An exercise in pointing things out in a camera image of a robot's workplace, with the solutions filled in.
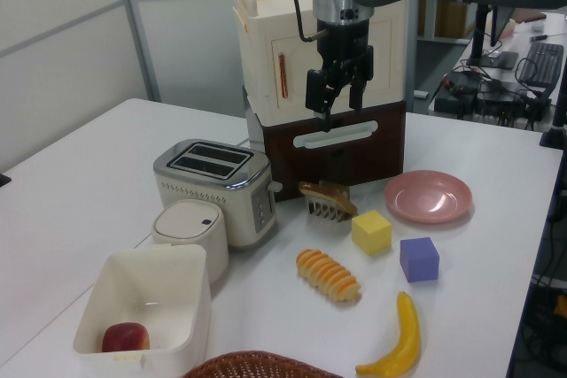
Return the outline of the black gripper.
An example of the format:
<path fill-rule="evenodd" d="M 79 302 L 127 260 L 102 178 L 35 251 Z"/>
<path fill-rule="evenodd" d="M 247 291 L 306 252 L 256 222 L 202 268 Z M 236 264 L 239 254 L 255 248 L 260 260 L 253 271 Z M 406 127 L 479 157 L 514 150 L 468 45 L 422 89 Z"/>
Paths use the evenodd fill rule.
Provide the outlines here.
<path fill-rule="evenodd" d="M 367 82 L 373 79 L 373 47 L 369 45 L 369 21 L 346 25 L 317 20 L 317 30 L 325 35 L 317 42 L 322 69 L 307 73 L 307 109 L 314 113 L 321 131 L 330 131 L 333 90 L 327 86 L 351 85 L 349 107 L 362 109 Z"/>

